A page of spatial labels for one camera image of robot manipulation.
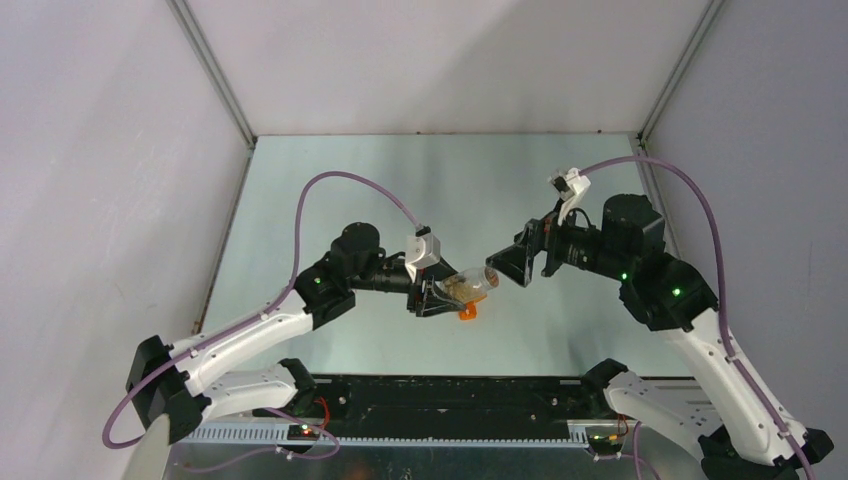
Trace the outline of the amber glass pill bottle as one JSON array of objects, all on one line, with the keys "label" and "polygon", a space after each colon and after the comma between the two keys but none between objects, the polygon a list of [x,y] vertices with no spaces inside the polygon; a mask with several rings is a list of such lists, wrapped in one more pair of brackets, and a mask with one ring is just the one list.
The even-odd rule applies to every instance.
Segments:
[{"label": "amber glass pill bottle", "polygon": [[456,273],[442,281],[442,290],[463,304],[479,301],[499,286],[499,277],[491,267],[479,267]]}]

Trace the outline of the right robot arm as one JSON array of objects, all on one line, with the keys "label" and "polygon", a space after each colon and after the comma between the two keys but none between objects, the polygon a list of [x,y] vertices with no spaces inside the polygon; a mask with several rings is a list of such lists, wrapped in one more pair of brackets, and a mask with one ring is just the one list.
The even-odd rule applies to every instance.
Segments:
[{"label": "right robot arm", "polygon": [[794,479],[834,448],[829,435],[805,427],[778,403],[736,342],[721,328],[719,302],[702,275],[665,249],[664,218],[640,195],[619,194],[599,226],[579,226],[576,213],[530,220],[489,267],[528,285],[545,255],[544,276],[569,265],[617,280],[619,297],[640,324],[672,347],[708,405],[689,405],[607,359],[583,375],[585,411],[614,411],[686,450],[710,479]]}]

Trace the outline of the orange pill organizer box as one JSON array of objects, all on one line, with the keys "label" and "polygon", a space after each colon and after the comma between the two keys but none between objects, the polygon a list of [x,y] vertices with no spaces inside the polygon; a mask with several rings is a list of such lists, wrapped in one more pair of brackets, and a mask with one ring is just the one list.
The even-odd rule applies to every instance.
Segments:
[{"label": "orange pill organizer box", "polygon": [[461,321],[471,321],[471,320],[476,319],[477,315],[478,315],[477,306],[478,306],[479,303],[481,303],[485,299],[486,299],[486,296],[483,296],[483,297],[474,299],[474,300],[466,303],[464,310],[460,311],[458,313],[459,319]]}]

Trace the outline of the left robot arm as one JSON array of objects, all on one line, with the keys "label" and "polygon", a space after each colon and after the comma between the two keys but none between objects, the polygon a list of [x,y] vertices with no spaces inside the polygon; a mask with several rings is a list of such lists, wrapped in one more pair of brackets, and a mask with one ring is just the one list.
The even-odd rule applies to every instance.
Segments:
[{"label": "left robot arm", "polygon": [[274,408],[304,416],[315,406],[317,385],[300,360],[255,371],[238,365],[341,317],[355,307],[359,290],[402,294],[419,318],[463,312],[465,302],[441,286],[455,273],[428,228],[411,237],[407,251],[387,255],[376,227],[350,224],[295,277],[284,300],[210,334],[172,344],[158,336],[141,342],[126,383],[130,402],[145,428],[168,417],[169,443],[237,413]]}]

